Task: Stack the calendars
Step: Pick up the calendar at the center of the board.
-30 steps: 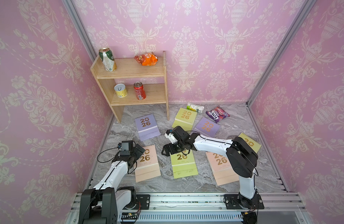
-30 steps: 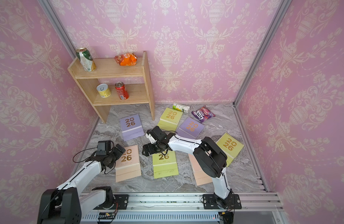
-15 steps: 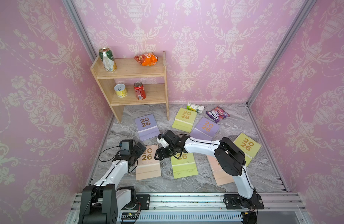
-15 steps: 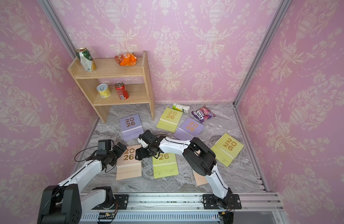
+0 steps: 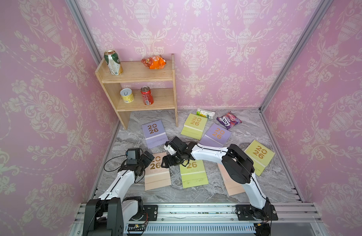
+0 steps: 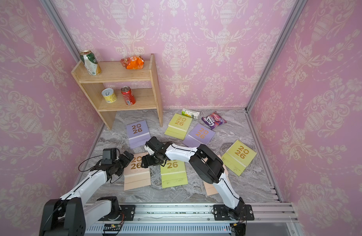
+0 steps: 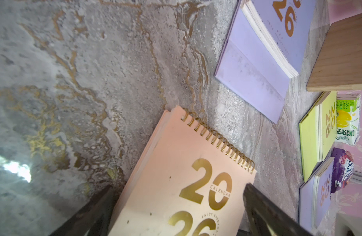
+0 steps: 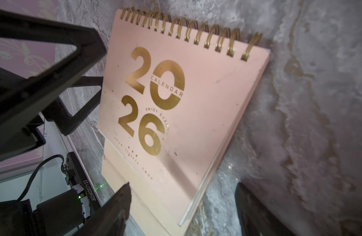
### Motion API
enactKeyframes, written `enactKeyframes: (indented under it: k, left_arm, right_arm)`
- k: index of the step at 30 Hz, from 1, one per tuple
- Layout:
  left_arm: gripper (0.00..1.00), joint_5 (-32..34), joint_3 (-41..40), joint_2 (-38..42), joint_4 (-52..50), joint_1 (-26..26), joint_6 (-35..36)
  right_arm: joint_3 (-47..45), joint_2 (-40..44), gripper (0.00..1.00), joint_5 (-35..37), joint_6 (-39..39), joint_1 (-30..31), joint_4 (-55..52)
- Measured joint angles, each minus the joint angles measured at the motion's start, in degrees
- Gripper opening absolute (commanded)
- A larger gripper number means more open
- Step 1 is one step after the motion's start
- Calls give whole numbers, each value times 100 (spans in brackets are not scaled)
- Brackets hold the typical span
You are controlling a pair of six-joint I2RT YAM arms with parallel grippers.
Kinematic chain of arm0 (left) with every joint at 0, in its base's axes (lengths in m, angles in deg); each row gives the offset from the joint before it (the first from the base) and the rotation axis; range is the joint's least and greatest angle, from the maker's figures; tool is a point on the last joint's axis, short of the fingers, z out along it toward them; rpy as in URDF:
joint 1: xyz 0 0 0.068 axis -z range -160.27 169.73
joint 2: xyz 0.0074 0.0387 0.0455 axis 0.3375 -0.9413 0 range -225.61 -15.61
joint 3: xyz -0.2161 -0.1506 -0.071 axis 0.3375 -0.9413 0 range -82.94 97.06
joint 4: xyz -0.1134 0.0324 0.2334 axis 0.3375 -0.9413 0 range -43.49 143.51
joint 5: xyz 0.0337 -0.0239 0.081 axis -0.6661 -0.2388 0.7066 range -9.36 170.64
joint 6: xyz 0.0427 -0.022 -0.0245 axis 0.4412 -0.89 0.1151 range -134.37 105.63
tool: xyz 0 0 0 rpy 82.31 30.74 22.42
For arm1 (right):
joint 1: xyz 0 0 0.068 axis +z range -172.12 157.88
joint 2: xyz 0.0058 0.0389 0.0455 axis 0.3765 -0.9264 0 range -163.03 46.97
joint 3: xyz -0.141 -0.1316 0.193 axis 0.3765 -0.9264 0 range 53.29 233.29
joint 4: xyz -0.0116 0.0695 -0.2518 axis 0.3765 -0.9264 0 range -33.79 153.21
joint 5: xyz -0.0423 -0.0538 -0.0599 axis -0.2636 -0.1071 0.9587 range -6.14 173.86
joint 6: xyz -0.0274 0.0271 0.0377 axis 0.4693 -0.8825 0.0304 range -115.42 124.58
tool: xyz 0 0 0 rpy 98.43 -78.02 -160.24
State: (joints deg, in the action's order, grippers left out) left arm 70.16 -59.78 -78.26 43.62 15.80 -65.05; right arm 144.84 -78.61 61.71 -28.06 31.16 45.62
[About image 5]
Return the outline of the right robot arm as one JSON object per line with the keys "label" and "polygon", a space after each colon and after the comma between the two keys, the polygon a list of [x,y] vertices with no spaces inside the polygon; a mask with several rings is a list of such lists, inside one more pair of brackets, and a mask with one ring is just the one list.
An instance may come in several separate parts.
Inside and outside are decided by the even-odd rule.
{"label": "right robot arm", "polygon": [[168,153],[164,157],[161,167],[170,168],[182,165],[185,161],[204,160],[224,166],[229,177],[242,185],[249,198],[249,212],[255,219],[262,221],[277,220],[276,211],[263,193],[255,175],[254,162],[237,145],[228,147],[210,147],[197,142],[184,142],[174,137],[164,145]]}

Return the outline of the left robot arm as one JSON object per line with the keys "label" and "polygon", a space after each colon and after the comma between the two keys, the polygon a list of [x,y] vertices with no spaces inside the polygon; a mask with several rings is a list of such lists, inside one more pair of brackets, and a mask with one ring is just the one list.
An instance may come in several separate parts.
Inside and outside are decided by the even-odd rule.
{"label": "left robot arm", "polygon": [[149,214],[144,210],[142,198],[125,198],[125,195],[137,178],[145,175],[145,169],[154,160],[154,156],[140,148],[130,148],[124,156],[126,160],[115,169],[117,176],[108,189],[99,198],[91,199],[86,204],[82,235],[122,236],[131,219],[143,220],[145,223],[128,230],[128,236],[132,236],[134,232],[143,235],[146,231]]}

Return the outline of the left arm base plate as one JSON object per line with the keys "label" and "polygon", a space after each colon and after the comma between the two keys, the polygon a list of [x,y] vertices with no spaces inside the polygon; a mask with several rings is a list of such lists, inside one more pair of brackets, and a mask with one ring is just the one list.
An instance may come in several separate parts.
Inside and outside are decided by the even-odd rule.
{"label": "left arm base plate", "polygon": [[134,215],[132,221],[157,221],[158,205],[144,205],[139,212]]}

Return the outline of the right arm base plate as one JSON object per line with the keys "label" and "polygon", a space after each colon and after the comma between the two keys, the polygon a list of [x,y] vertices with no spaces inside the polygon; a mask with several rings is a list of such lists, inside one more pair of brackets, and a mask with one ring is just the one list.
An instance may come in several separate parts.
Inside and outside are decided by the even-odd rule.
{"label": "right arm base plate", "polygon": [[239,221],[277,221],[278,215],[273,205],[266,203],[263,209],[251,205],[236,205],[235,214]]}

